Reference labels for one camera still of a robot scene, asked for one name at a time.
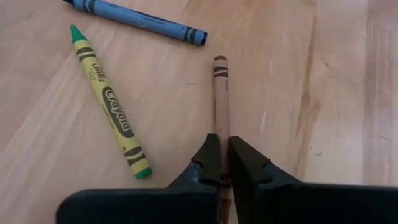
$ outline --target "crayon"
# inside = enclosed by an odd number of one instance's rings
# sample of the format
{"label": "crayon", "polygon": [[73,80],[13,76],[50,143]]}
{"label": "crayon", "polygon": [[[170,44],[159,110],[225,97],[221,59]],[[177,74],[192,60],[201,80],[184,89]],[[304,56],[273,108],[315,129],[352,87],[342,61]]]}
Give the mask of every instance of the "crayon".
{"label": "crayon", "polygon": [[75,9],[112,19],[131,26],[147,29],[169,37],[203,46],[207,39],[205,31],[176,22],[151,16],[143,12],[118,6],[101,0],[64,0]]}
{"label": "crayon", "polygon": [[152,173],[144,151],[140,147],[126,116],[120,107],[108,78],[97,61],[94,50],[90,47],[86,37],[81,34],[75,25],[70,26],[72,44],[83,69],[90,79],[91,87],[101,103],[103,111],[108,118],[119,146],[136,178],[147,177]]}
{"label": "crayon", "polygon": [[228,63],[225,56],[214,58],[214,87],[215,87],[215,133],[221,145],[221,222],[228,223],[231,206],[231,179],[228,170],[229,146],[229,88]]}

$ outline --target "brown crayon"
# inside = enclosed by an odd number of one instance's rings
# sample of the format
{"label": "brown crayon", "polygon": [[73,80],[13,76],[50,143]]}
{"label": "brown crayon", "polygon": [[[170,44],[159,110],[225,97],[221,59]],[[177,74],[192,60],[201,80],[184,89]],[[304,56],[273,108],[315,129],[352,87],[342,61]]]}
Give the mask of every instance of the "brown crayon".
{"label": "brown crayon", "polygon": [[231,179],[228,170],[229,145],[229,88],[228,63],[225,56],[214,58],[214,86],[215,86],[215,133],[221,145],[221,222],[228,223],[231,206]]}

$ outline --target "table surface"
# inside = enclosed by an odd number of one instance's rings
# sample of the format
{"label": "table surface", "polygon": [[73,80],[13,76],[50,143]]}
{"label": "table surface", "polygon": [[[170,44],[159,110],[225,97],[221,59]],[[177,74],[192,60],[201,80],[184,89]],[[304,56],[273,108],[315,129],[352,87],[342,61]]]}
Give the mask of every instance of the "table surface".
{"label": "table surface", "polygon": [[[203,29],[207,43],[61,0],[0,0],[1,223],[53,223],[78,190],[167,186],[213,132],[216,55],[229,59],[232,135],[300,180],[398,185],[396,0],[111,2]],[[131,174],[70,24],[96,50],[151,178]]]}

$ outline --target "crayon wrapper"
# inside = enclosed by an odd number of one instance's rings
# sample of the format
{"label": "crayon wrapper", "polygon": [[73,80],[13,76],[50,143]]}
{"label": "crayon wrapper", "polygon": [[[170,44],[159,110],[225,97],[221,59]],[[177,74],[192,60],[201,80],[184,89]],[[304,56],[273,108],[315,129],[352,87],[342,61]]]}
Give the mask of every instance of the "crayon wrapper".
{"label": "crayon wrapper", "polygon": [[[86,40],[76,41],[73,45],[76,52],[79,49],[90,47]],[[79,55],[90,54],[93,55],[93,52],[87,52]],[[81,60],[81,64],[86,76],[90,79],[91,86],[113,130],[119,147],[123,150],[123,153],[132,151],[133,149],[136,151],[136,154],[125,154],[133,173],[137,174],[138,172],[148,168],[148,160],[143,155],[144,152],[134,136],[131,126],[127,121],[126,115],[120,107],[119,101],[116,98],[116,95],[111,88],[106,75],[104,74],[101,64],[95,55],[93,57],[85,57],[83,60]]]}

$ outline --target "green crayon tip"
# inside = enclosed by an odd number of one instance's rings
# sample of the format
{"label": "green crayon tip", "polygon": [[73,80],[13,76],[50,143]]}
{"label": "green crayon tip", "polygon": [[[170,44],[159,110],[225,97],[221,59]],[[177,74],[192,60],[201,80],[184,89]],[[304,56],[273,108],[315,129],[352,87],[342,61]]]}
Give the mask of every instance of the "green crayon tip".
{"label": "green crayon tip", "polygon": [[75,25],[70,26],[70,33],[72,35],[72,43],[74,44],[78,40],[87,40],[86,37],[81,34],[79,29]]}
{"label": "green crayon tip", "polygon": [[151,169],[150,167],[148,167],[148,168],[146,168],[146,169],[144,169],[144,170],[138,172],[138,173],[136,174],[136,178],[137,178],[137,179],[145,178],[145,177],[150,176],[151,173],[152,173],[152,169]]}

